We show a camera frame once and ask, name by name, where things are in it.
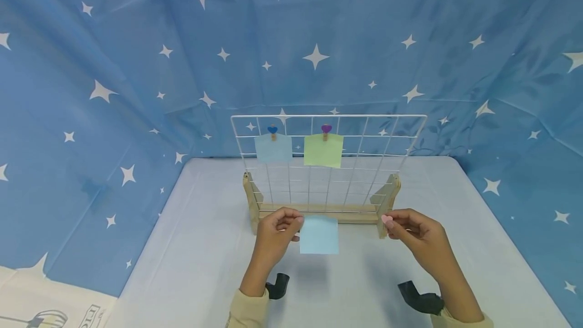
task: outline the wooden stand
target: wooden stand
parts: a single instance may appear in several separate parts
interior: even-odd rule
[[[247,196],[249,205],[249,216],[252,223],[252,231],[257,235],[257,225],[261,218],[268,216],[282,207],[298,209],[305,216],[327,216],[338,219],[338,223],[347,224],[376,224],[379,230],[379,238],[387,236],[387,230],[381,220],[384,213],[393,209],[395,198],[400,190],[399,175],[392,174],[389,176],[387,183],[383,185],[370,198],[371,204],[347,204],[343,205],[324,205],[324,204],[264,204],[263,194],[260,193],[253,182],[252,175],[249,172],[243,174],[243,189]],[[346,212],[325,212],[325,210],[346,210]]]

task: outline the person's right hand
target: person's right hand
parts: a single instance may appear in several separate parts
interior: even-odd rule
[[[389,237],[401,240],[438,283],[459,277],[460,266],[440,222],[412,209],[392,210],[385,216]]]

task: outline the sticky note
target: sticky note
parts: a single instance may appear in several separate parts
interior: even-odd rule
[[[267,134],[255,137],[255,143],[259,162],[290,162],[293,158],[290,136],[276,134],[275,141],[272,141],[271,134]]]
[[[304,138],[304,165],[340,168],[343,144],[344,136],[339,135],[328,134],[327,141],[323,135]]]
[[[300,229],[300,254],[337,255],[338,220],[306,216]]]

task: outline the person's left hand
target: person's left hand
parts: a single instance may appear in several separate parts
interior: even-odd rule
[[[304,217],[298,210],[280,208],[264,217],[257,226],[257,239],[252,263],[268,268],[275,266],[287,251],[290,242],[298,242]]]

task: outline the wooden clothespin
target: wooden clothespin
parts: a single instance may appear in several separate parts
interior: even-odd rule
[[[271,140],[275,141],[276,140],[275,133],[277,132],[277,127],[275,125],[271,125],[271,127],[268,127],[267,130],[269,131],[269,133],[271,133]]]
[[[327,141],[327,134],[331,131],[331,125],[323,125],[322,132],[324,133],[324,142]]]

